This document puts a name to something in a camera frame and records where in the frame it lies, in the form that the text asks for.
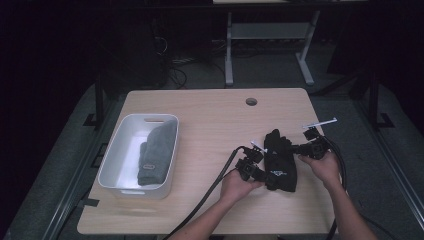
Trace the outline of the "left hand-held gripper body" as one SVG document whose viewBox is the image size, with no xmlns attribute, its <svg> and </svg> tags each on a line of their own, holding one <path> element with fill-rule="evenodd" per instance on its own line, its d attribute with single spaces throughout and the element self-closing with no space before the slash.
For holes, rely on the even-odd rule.
<svg viewBox="0 0 424 240">
<path fill-rule="evenodd" d="M 235 168 L 239 171 L 244 181 L 253 179 L 254 181 L 265 182 L 266 173 L 259 168 L 258 164 L 263 160 L 267 150 L 260 147 L 254 141 L 251 142 L 251 145 L 251 148 L 242 147 L 245 157 L 237 161 Z"/>
</svg>

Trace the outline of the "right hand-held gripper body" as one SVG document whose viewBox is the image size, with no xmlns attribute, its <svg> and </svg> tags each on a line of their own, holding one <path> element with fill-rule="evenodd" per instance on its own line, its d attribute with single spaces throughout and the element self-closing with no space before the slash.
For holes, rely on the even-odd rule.
<svg viewBox="0 0 424 240">
<path fill-rule="evenodd" d="M 303 125 L 302 128 L 305 129 L 304 136 L 307 143 L 299 146 L 299 154 L 319 160 L 329 150 L 334 150 L 334 144 L 318 131 L 318 127 L 335 122 L 337 122 L 337 119 L 333 117 L 331 120 Z"/>
</svg>

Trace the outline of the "grey mitten with label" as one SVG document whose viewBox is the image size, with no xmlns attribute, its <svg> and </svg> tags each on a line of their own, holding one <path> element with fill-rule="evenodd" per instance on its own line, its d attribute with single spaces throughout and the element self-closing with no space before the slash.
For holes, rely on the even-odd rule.
<svg viewBox="0 0 424 240">
<path fill-rule="evenodd" d="M 168 174 L 176 141 L 178 122 L 169 120 L 154 128 L 140 146 L 138 184 L 163 184 Z"/>
</svg>

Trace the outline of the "white plastic basket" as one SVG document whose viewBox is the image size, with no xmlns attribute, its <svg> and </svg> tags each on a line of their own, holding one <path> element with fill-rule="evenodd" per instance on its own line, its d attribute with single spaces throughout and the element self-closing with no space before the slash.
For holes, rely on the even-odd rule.
<svg viewBox="0 0 424 240">
<path fill-rule="evenodd" d="M 147 141 L 149 133 L 166 121 L 178 122 L 176 141 L 168 174 L 163 184 L 140 186 L 140 146 Z M 174 155 L 178 143 L 179 120 L 171 114 L 130 114 L 120 122 L 101 164 L 98 182 L 119 197 L 163 199 L 172 186 Z"/>
</svg>

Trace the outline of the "person's right hand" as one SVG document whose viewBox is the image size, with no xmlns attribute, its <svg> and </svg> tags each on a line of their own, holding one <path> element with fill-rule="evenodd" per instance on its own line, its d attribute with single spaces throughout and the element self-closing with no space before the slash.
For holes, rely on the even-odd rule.
<svg viewBox="0 0 424 240">
<path fill-rule="evenodd" d="M 310 166 L 314 175 L 322 181 L 328 191 L 342 187 L 338 158 L 334 153 L 327 152 L 320 160 L 303 155 L 299 155 L 298 159 Z"/>
</svg>

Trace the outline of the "person's left hand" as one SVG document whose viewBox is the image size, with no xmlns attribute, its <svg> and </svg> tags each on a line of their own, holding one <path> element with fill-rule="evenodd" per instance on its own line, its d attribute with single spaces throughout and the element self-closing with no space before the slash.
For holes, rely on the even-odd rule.
<svg viewBox="0 0 424 240">
<path fill-rule="evenodd" d="M 259 181 L 244 181 L 238 170 L 232 170 L 223 179 L 219 201 L 234 205 L 251 191 L 263 185 L 264 183 Z"/>
</svg>

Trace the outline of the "black metal stand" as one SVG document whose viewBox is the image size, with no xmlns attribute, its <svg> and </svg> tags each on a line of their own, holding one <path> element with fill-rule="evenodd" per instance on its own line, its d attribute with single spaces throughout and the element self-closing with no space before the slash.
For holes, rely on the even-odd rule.
<svg viewBox="0 0 424 240">
<path fill-rule="evenodd" d="M 96 77 L 94 91 L 95 112 L 87 115 L 84 121 L 84 126 L 90 126 L 93 127 L 95 130 L 98 130 L 102 126 L 102 123 L 104 121 L 104 93 L 101 74 Z"/>
<path fill-rule="evenodd" d="M 368 121 L 375 131 L 382 128 L 394 128 L 387 113 L 379 111 L 379 79 L 375 72 L 370 73 L 369 98 L 368 98 Z"/>
</svg>

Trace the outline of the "black tape strip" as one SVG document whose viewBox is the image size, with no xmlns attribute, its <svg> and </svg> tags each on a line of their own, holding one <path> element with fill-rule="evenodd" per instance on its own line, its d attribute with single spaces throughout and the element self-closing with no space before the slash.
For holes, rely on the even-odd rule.
<svg viewBox="0 0 424 240">
<path fill-rule="evenodd" d="M 84 207 L 84 206 L 91 206 L 91 207 L 97 207 L 98 206 L 98 204 L 99 204 L 99 200 L 97 200 L 97 199 L 90 199 L 90 198 L 87 198 L 87 199 L 82 199 L 82 200 L 80 200 L 79 202 L 78 202 L 78 207 Z"/>
</svg>

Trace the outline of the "white metal desk frame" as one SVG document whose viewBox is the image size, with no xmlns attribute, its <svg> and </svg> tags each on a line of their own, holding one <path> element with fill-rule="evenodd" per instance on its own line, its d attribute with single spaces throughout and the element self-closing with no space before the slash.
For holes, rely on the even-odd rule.
<svg viewBox="0 0 424 240">
<path fill-rule="evenodd" d="M 234 84 L 232 63 L 233 40 L 303 40 L 303 49 L 297 52 L 295 56 L 305 83 L 308 86 L 312 86 L 314 79 L 307 65 L 306 58 L 319 16 L 320 11 L 315 11 L 309 22 L 237 23 L 233 21 L 233 14 L 229 12 L 227 14 L 226 52 L 224 59 L 225 85 L 232 86 Z"/>
</svg>

